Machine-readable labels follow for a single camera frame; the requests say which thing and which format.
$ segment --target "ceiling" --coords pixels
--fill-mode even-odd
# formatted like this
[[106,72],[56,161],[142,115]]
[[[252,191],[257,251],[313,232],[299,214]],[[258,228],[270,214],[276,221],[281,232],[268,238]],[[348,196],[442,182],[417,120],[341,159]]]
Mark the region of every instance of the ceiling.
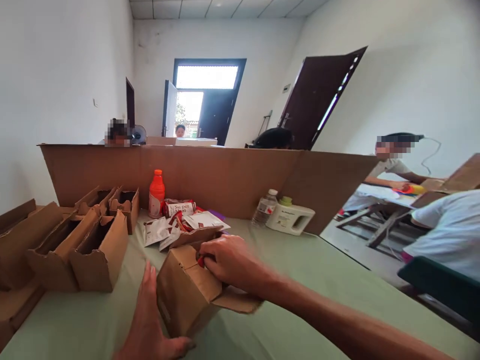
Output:
[[130,0],[133,18],[303,18],[328,0]]

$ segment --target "green table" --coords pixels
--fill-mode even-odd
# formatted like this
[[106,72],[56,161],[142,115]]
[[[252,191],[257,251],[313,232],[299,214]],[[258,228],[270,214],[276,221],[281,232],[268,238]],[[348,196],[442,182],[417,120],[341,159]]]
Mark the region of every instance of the green table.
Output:
[[[139,223],[146,219],[144,214]],[[280,272],[342,304],[427,342],[455,359],[480,358],[480,344],[408,298],[318,236],[291,236],[226,219]],[[138,225],[113,293],[48,292],[0,354],[0,360],[109,359],[130,328],[145,258],[159,269],[166,255],[143,248]],[[187,359],[347,359],[304,321],[271,303],[253,315],[221,310],[195,337]]]

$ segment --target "dark hair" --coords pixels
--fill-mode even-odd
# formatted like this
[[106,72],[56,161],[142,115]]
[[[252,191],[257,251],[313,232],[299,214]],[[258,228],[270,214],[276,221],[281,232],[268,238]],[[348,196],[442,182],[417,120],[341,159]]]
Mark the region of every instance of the dark hair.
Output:
[[389,135],[379,136],[377,141],[382,143],[418,143],[424,135],[415,135],[411,132],[394,132]]
[[113,140],[116,137],[127,136],[127,124],[120,119],[113,118],[108,125],[108,140]]
[[275,127],[262,132],[253,142],[257,149],[290,149],[294,136],[283,127]]

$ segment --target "person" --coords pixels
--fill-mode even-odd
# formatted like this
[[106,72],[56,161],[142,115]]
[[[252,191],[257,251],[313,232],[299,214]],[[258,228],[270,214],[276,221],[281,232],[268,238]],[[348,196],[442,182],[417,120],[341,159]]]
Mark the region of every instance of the person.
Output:
[[[375,145],[375,156],[379,159],[378,164],[363,181],[366,184],[389,187],[393,189],[406,190],[410,184],[421,184],[430,179],[414,173],[398,159],[401,154],[409,153],[413,143],[418,142],[423,135],[414,135],[409,132],[396,132],[386,136],[379,136]],[[385,180],[378,178],[383,173],[396,174],[406,181]],[[343,205],[336,215],[336,220],[346,219],[358,212],[368,208],[378,201],[373,196],[365,195],[356,190]]]
[[105,144],[105,146],[126,146],[129,143],[128,134],[127,124],[121,119],[113,118],[108,124],[105,138],[99,144]]
[[294,136],[288,129],[274,127],[262,132],[249,146],[253,149],[291,149]]
[[[439,350],[390,325],[278,274],[253,256],[239,236],[222,235],[204,242],[200,254],[204,255],[207,269],[220,281],[292,312],[350,359],[451,360]],[[186,337],[167,339],[162,334],[156,283],[156,270],[147,262],[130,332],[114,360],[176,359],[194,346]]]
[[177,125],[175,129],[175,135],[177,138],[183,138],[185,135],[185,125]]
[[442,197],[415,210],[411,221],[432,230],[403,249],[405,263],[424,256],[480,281],[480,189]]

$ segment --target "clear plastic water bottle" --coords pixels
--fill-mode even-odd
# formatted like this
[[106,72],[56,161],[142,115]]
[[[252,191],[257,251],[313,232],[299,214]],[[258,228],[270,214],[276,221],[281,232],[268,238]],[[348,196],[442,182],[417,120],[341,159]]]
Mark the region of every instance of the clear plastic water bottle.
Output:
[[252,225],[260,228],[265,226],[270,218],[270,215],[272,215],[275,207],[279,203],[277,201],[278,193],[279,192],[277,190],[270,189],[268,190],[268,194],[260,199],[258,206],[256,207],[255,214],[251,219]]

